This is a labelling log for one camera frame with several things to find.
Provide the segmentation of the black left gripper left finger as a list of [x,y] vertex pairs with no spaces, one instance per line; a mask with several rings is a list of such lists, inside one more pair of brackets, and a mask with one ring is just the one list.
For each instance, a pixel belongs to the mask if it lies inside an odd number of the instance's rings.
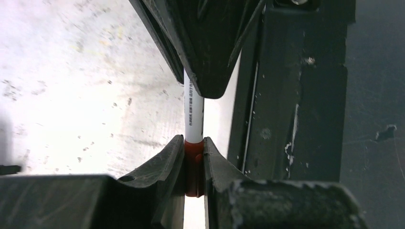
[[3,229],[181,229],[184,138],[128,174],[0,179]]

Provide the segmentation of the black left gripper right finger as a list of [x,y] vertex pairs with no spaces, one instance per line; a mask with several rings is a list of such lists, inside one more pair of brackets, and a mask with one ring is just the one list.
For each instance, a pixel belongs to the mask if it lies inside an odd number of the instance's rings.
[[204,139],[208,229],[365,229],[363,213],[338,183],[252,180]]

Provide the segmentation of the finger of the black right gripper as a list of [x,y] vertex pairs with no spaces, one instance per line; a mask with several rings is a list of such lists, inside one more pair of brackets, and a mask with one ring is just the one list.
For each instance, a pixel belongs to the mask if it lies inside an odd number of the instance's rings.
[[152,37],[160,53],[173,72],[177,82],[183,84],[184,68],[171,41],[164,33],[164,31],[160,28],[158,22],[153,17],[152,13],[148,10],[147,6],[142,0],[129,0],[129,2],[140,17],[146,29],[148,30],[148,33]]
[[199,95],[218,99],[228,86],[263,0],[143,0],[167,35]]

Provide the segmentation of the red marker cap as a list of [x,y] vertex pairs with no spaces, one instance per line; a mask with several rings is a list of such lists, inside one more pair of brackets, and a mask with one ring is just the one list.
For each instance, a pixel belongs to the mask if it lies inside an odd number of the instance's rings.
[[185,195],[199,198],[204,195],[204,142],[189,143],[184,141],[184,162],[186,189]]

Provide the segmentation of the white marker pen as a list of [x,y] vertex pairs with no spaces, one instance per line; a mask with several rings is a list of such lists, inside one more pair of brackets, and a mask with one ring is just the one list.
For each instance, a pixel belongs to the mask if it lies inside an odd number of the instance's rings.
[[204,98],[201,97],[184,70],[185,141],[203,141]]

